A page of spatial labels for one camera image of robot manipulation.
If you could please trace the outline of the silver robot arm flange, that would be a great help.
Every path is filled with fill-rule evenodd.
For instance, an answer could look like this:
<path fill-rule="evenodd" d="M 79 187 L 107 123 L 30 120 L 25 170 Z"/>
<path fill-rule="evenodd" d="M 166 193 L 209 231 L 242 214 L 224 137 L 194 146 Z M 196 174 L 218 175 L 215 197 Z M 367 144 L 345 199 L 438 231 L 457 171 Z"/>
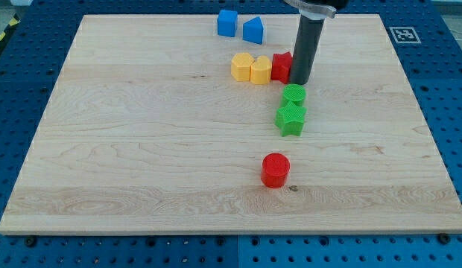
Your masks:
<path fill-rule="evenodd" d="M 349 0 L 284 0 L 286 4 L 298 9 L 299 13 L 312 20 L 333 19 L 335 14 L 345 8 Z"/>

